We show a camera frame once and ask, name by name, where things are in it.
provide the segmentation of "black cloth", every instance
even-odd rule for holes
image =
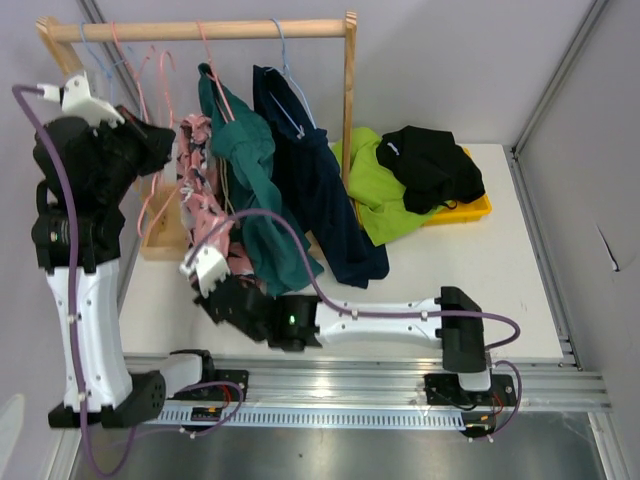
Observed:
[[[326,130],[313,127],[298,97],[275,70],[253,67],[253,105],[271,127],[276,144],[271,181],[302,230],[313,233],[336,280],[367,288],[369,280],[386,277],[387,250],[384,245],[375,247],[360,230]]]
[[[482,173],[451,132],[407,126],[384,134],[376,157],[407,187],[409,212],[427,213],[449,200],[471,203],[485,193]]]

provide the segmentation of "green garment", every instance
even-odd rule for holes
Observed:
[[[225,96],[235,116],[226,123],[216,103],[224,107],[215,84],[208,78],[207,64],[198,67],[198,94],[202,113],[211,118],[211,153],[226,158],[231,166],[229,195],[236,211],[264,208],[284,217],[293,227],[305,250],[310,246],[295,218],[282,203],[278,188],[271,182],[275,145],[271,129],[226,87]],[[225,116],[231,120],[225,110]],[[242,220],[242,239],[255,274],[267,284],[270,295],[301,290],[310,280],[293,238],[273,219],[251,216]],[[318,262],[307,255],[314,276],[322,273]]]
[[[389,243],[420,228],[440,208],[424,215],[404,208],[405,187],[391,170],[381,166],[376,158],[380,136],[370,128],[354,128],[351,132],[351,172],[349,196],[358,203],[358,217],[374,245]],[[331,147],[342,164],[342,141]]]

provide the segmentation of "wooden clothes rack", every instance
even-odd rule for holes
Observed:
[[[200,22],[200,25],[207,40],[280,38],[280,32],[271,20]],[[348,188],[351,168],[356,14],[347,12],[343,19],[281,20],[280,26],[285,38],[344,38],[342,181],[345,188]],[[64,75],[84,69],[80,57],[73,48],[74,43],[83,41],[79,25],[63,25],[54,17],[40,17],[36,22],[36,28]],[[202,40],[197,22],[117,23],[115,30],[121,42]],[[113,41],[109,23],[85,24],[83,32],[87,42]],[[156,195],[150,203],[152,211],[164,202],[162,197],[160,192],[160,195]],[[180,222],[179,204],[171,205],[156,225],[155,231],[149,232],[143,239],[141,253],[147,259],[182,260],[186,251],[186,241]]]

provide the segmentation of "pink floral garment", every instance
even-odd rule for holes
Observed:
[[[216,199],[216,195],[219,195],[216,166],[207,162],[207,143],[210,139],[209,118],[189,115],[182,121],[176,170],[178,184],[181,185],[182,224],[189,232],[190,246],[198,244],[213,227],[227,218]],[[232,227],[233,222],[225,224],[207,243],[227,259],[231,273],[255,282],[253,267],[244,247],[230,241]]]

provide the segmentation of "white wall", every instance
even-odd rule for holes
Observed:
[[[120,22],[340,18],[358,13],[355,125],[381,132],[408,123],[452,130],[459,141],[513,144],[559,62],[590,0],[108,0],[105,16]],[[342,122],[340,40],[291,40],[294,77],[330,138]],[[176,114],[198,110],[200,42],[170,45],[177,75]],[[146,46],[136,46],[138,59]],[[223,81],[251,101],[251,65],[280,65],[279,40],[214,43]],[[155,71],[144,76],[153,97]]]
[[[34,130],[13,99],[11,86],[63,81],[36,34],[39,15],[82,20],[72,0],[26,0],[20,5],[2,2],[0,8],[0,407],[14,394],[26,397],[24,426],[4,476],[11,480],[40,478],[46,469],[58,438],[49,429],[47,413],[62,400],[65,381],[56,308],[31,242],[35,187],[42,179],[31,156]],[[54,104],[34,97],[29,102],[43,120],[59,115]],[[122,209],[131,217],[139,202],[127,198]],[[124,252],[133,244],[131,227],[122,237]]]
[[[604,374],[626,445],[640,444],[640,3],[611,2],[522,153],[578,353]],[[620,272],[611,261],[604,234]],[[636,474],[640,475],[637,455]]]

